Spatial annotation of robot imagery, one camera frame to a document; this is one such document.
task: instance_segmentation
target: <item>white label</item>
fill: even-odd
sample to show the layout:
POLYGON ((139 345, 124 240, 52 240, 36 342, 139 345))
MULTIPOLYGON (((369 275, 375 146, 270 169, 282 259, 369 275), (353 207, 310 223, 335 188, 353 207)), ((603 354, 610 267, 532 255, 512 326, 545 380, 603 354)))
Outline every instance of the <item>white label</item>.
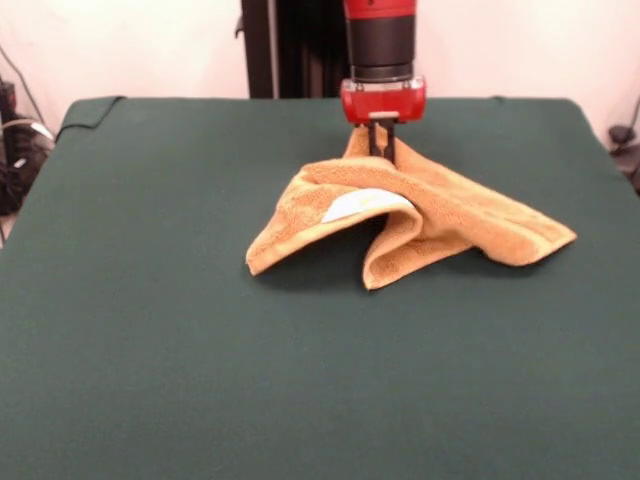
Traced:
POLYGON ((397 193, 380 188, 365 188, 338 197, 327 210, 322 223, 334 222, 357 213, 379 208, 406 205, 415 208, 413 204, 397 193))

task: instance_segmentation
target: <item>green tablecloth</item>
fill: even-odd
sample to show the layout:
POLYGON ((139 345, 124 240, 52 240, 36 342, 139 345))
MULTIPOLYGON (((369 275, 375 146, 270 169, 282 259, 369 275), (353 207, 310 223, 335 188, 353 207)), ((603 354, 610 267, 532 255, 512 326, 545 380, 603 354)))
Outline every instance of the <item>green tablecloth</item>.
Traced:
POLYGON ((572 103, 433 100, 399 136, 565 222, 382 291, 379 222, 244 254, 334 101, 75 104, 0 254, 2 479, 638 479, 640 204, 572 103))

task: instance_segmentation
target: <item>towel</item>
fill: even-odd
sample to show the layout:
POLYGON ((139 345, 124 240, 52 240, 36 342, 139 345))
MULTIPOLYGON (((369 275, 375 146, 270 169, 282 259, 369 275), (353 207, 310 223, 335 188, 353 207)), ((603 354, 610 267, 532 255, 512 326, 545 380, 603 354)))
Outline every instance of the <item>towel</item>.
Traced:
MULTIPOLYGON (((252 275, 383 214, 385 228, 364 259, 362 278, 369 290, 473 247, 519 267, 576 240, 565 225, 424 158, 397 138, 395 165, 369 156, 367 133, 356 128, 343 158, 305 165, 293 178, 249 247, 252 275)), ((383 129, 378 139, 386 142, 383 129)))

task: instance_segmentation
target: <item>towel fold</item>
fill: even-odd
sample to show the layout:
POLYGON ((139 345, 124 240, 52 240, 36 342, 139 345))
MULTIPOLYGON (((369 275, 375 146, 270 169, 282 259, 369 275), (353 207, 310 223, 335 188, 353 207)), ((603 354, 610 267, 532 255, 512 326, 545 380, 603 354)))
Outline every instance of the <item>towel fold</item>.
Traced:
MULTIPOLYGON (((385 141, 384 131, 378 132, 385 141)), ((388 214, 364 260, 373 290, 472 247, 511 266, 536 263, 573 242, 566 226, 448 168, 396 139, 395 165, 368 155, 366 128, 341 159, 305 165, 247 252, 258 275, 312 242, 388 214)))

